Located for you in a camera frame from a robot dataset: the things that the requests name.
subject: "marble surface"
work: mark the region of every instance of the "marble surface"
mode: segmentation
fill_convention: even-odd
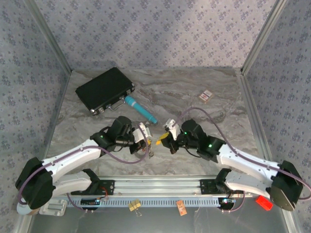
[[[48,157],[78,146],[93,133],[110,126],[118,116],[130,118],[133,125],[146,122],[142,115],[126,104],[114,112],[107,110],[97,116],[90,114],[77,97],[75,89],[103,72],[72,72]],[[237,83],[237,75],[240,73],[237,69],[127,69],[122,72],[136,85],[132,97],[158,120],[156,125],[149,125],[153,134],[154,156],[139,164],[126,165],[105,155],[72,172],[91,168],[97,175],[217,175],[220,168],[214,162],[194,158],[184,149],[171,155],[167,148],[155,145],[155,141],[165,132],[163,124],[166,120],[177,119],[182,111],[191,106],[209,112],[233,146],[258,156]],[[207,104],[198,98],[205,89],[214,93],[214,97]],[[207,134],[220,137],[217,129],[207,121],[203,113],[193,110],[182,120],[190,118],[201,124]],[[134,161],[139,157],[131,155],[128,148],[114,154],[127,161]]]

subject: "white plastic casing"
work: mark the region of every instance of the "white plastic casing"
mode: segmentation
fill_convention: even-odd
[[[244,192],[270,198],[266,188],[271,187],[271,185],[267,185],[245,173],[238,173],[236,171],[229,172],[225,178],[225,185],[231,190],[243,190]]]
[[[83,171],[63,176],[53,184],[55,189],[53,190],[52,198],[73,191],[84,191],[91,185],[91,183],[92,181],[90,177]],[[20,215],[28,215],[33,211],[34,210],[30,209],[28,205],[17,204],[17,212]]]
[[[78,145],[77,147],[68,150],[60,155],[57,155],[52,158],[44,159],[42,165],[53,163],[56,159],[67,155],[68,153],[81,149],[86,146],[98,146],[98,144],[93,140],[87,140],[84,143]],[[99,158],[101,155],[100,149],[87,149],[77,152],[72,156],[53,164],[52,166],[48,166],[46,168],[47,171],[52,172],[53,183],[56,182],[60,177],[68,173],[69,171],[75,169],[76,167],[85,164],[88,161]]]
[[[173,136],[174,141],[176,141],[177,136],[180,133],[180,129],[178,124],[175,124],[174,126],[173,124],[175,124],[175,121],[173,119],[168,119],[164,127],[169,129],[169,131]]]
[[[151,137],[151,133],[149,131],[149,128],[146,128],[146,126],[143,123],[139,123],[140,128],[142,129],[142,131],[144,132],[146,138],[150,138]],[[135,143],[141,141],[144,139],[141,131],[139,129],[136,129],[133,131],[133,136],[135,139]]]
[[[235,150],[240,153],[241,155],[252,159],[256,162],[260,162],[262,164],[266,164],[270,167],[278,167],[276,162],[271,162],[267,160],[260,159],[258,157],[255,157],[253,155],[250,155],[248,153],[245,153],[241,150],[238,150],[235,148]],[[237,156],[228,145],[222,145],[222,147],[219,149],[219,155],[217,155],[217,161],[221,165],[230,166],[235,169],[238,169],[246,174],[251,175],[252,177],[255,177],[259,181],[263,182],[267,187],[270,187],[272,184],[271,177],[276,176],[277,171],[274,171],[272,169],[268,169],[256,164],[253,164],[239,156]]]

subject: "wall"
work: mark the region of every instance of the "wall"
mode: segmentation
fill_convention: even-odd
[[[241,67],[275,0],[36,0],[72,69]]]
[[[45,152],[67,76],[23,1],[1,1],[0,31],[0,232],[10,233],[15,181]]]
[[[311,2],[290,0],[247,78],[272,155],[311,184]],[[298,213],[311,232],[311,203]]]

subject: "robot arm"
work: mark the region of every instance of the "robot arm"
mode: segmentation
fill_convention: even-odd
[[[303,185],[280,172],[283,170],[301,178],[293,164],[287,161],[282,164],[266,161],[233,148],[219,138],[206,135],[193,119],[185,121],[181,129],[174,120],[169,119],[165,130],[169,134],[161,139],[161,142],[170,149],[171,154],[176,153],[180,147],[196,149],[197,154],[205,160],[244,172],[244,174],[237,173],[223,168],[216,179],[219,190],[252,192],[270,198],[273,203],[285,210],[294,210]]]
[[[131,154],[145,148],[147,145],[144,136],[147,138],[151,135],[144,124],[141,123],[139,127],[141,131],[132,128],[130,119],[120,116],[111,127],[93,134],[90,139],[71,150],[42,161],[37,158],[30,159],[15,184],[20,190],[25,181],[33,176],[22,190],[23,202],[27,203],[19,204],[20,209],[23,207],[23,210],[27,210],[23,211],[23,214],[40,208],[53,196],[96,189],[99,178],[90,169],[73,175],[64,175],[88,161],[105,155],[105,151],[113,151],[116,146],[129,147]]]

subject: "small package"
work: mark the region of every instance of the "small package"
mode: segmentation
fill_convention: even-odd
[[[178,200],[178,201],[176,202],[176,204],[177,204],[177,208],[178,208],[178,211],[179,211],[179,213],[180,213],[180,216],[186,215],[186,214],[187,214],[187,211],[186,211],[184,202],[183,202],[182,200]]]
[[[205,90],[201,95],[199,95],[200,100],[202,100],[204,103],[207,103],[212,97],[213,93],[211,93],[209,90]]]

